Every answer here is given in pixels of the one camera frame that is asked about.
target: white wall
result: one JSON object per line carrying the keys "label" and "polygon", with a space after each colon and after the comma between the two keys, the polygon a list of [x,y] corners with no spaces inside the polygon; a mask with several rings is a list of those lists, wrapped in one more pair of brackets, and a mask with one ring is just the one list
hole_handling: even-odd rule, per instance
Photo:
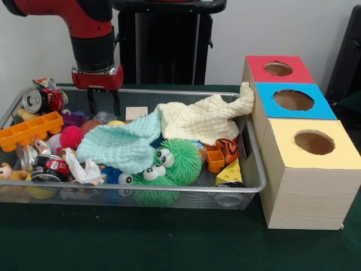
{"label": "white wall", "polygon": [[[213,15],[214,48],[209,52],[206,83],[239,84],[246,54],[300,55],[325,90],[357,4],[357,0],[228,0],[226,10]],[[60,18],[21,18],[0,4],[0,35],[0,116],[33,78],[72,81],[73,53]]]}

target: wooden box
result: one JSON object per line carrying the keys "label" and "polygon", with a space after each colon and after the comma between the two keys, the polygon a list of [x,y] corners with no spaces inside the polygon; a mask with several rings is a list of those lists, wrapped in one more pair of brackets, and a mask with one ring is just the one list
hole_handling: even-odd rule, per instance
{"label": "wooden box", "polygon": [[340,121],[269,119],[261,155],[270,229],[341,227],[361,185],[361,158]]}
{"label": "wooden box", "polygon": [[247,56],[242,80],[254,90],[252,119],[260,149],[268,117],[336,120],[297,56]]}

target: round hole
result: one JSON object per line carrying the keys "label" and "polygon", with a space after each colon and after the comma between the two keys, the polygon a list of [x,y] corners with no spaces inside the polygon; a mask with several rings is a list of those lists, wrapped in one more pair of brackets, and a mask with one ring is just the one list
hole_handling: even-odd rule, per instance
{"label": "round hole", "polygon": [[292,111],[307,111],[313,108],[314,100],[305,93],[293,89],[283,89],[273,95],[276,103]]}
{"label": "round hole", "polygon": [[325,155],[334,150],[333,140],[319,131],[300,131],[294,137],[294,141],[298,147],[311,154]]}
{"label": "round hole", "polygon": [[293,70],[289,65],[277,61],[265,65],[265,70],[269,74],[275,76],[287,76],[293,73]]}

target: orange toy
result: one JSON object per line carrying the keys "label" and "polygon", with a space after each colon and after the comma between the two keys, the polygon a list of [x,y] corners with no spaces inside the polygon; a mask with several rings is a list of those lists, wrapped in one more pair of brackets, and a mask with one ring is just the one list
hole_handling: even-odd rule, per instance
{"label": "orange toy", "polygon": [[226,164],[231,164],[238,158],[239,148],[236,142],[228,139],[219,139],[215,144],[221,148],[221,151],[226,158]]}
{"label": "orange toy", "polygon": [[206,149],[206,160],[208,163],[208,170],[212,173],[221,172],[226,165],[226,161],[219,146],[204,145]]}
{"label": "orange toy", "polygon": [[0,130],[0,146],[3,151],[10,152],[16,149],[16,144],[21,146],[29,145],[34,138],[44,139],[47,132],[58,134],[64,124],[63,118],[58,112],[36,117],[9,128]]}
{"label": "orange toy", "polygon": [[[0,180],[24,180],[27,171],[13,171],[7,163],[2,163],[0,168]],[[26,186],[0,185],[0,202],[27,203],[31,199],[26,191]]]}

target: wire mesh basket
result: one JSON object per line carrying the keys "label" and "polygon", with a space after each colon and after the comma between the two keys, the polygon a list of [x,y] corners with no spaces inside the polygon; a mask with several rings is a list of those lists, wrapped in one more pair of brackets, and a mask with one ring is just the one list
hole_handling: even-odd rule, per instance
{"label": "wire mesh basket", "polygon": [[[81,110],[90,114],[86,91],[72,87],[62,89],[69,98],[67,109]],[[147,106],[148,111],[152,112],[159,103],[193,104],[214,94],[220,94],[228,103],[238,97],[235,93],[120,89],[118,96],[121,118],[124,119],[126,107]],[[20,122],[16,111],[22,107],[21,97],[22,93],[17,96],[0,120],[1,129]],[[99,111],[112,112],[113,96],[111,94],[95,93],[94,97]],[[203,165],[201,174],[190,186],[102,184],[94,187],[69,182],[0,180],[0,202],[140,207],[141,205],[134,198],[135,190],[148,190],[165,193],[179,192],[178,199],[171,205],[172,208],[244,210],[255,193],[266,186],[266,177],[251,118],[240,116],[234,120],[241,134],[238,137],[239,146],[242,147],[239,163],[243,183],[246,186],[244,188],[215,187],[216,174],[210,173],[206,165]],[[0,151],[0,161],[9,163],[14,169],[20,169],[20,162],[15,151]]]}

